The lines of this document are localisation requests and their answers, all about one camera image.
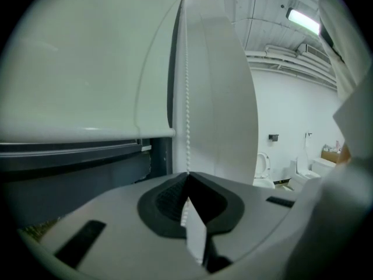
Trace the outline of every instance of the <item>cardboard box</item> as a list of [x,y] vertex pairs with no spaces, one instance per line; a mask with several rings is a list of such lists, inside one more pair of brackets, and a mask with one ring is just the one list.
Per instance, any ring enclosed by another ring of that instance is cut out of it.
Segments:
[[321,158],[331,161],[333,163],[337,163],[339,155],[340,154],[336,152],[326,152],[324,150],[321,152]]

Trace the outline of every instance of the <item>toilet lid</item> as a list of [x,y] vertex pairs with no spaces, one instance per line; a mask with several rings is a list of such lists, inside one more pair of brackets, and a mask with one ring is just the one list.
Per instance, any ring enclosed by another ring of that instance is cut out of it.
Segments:
[[258,152],[256,157],[255,178],[266,179],[269,176],[269,170],[269,156],[263,152]]
[[303,150],[297,158],[297,171],[309,170],[308,169],[308,156],[305,150]]

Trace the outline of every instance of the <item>toilet tank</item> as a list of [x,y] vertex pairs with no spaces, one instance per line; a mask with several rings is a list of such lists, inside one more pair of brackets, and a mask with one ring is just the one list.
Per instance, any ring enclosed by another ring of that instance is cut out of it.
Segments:
[[312,162],[311,169],[313,172],[316,172],[318,175],[323,177],[323,176],[326,176],[330,171],[332,171],[335,166],[336,166],[335,163],[322,159],[320,157],[320,158],[314,159],[314,161]]

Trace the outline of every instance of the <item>ceiling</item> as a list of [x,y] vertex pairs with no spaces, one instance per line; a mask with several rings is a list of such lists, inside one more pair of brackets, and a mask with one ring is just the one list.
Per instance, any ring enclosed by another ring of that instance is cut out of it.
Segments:
[[289,8],[319,21],[317,0],[220,0],[247,51],[263,51],[272,44],[296,50],[307,43],[323,51],[318,37],[289,21]]

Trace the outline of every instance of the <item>ceiling light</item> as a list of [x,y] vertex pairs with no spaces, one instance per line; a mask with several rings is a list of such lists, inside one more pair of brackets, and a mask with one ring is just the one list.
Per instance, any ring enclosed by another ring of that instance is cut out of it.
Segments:
[[317,35],[319,35],[320,24],[312,20],[310,17],[303,15],[303,13],[300,13],[296,11],[295,9],[289,8],[289,10],[287,11],[286,17],[290,21],[296,24],[299,24],[307,28],[308,30],[316,33]]

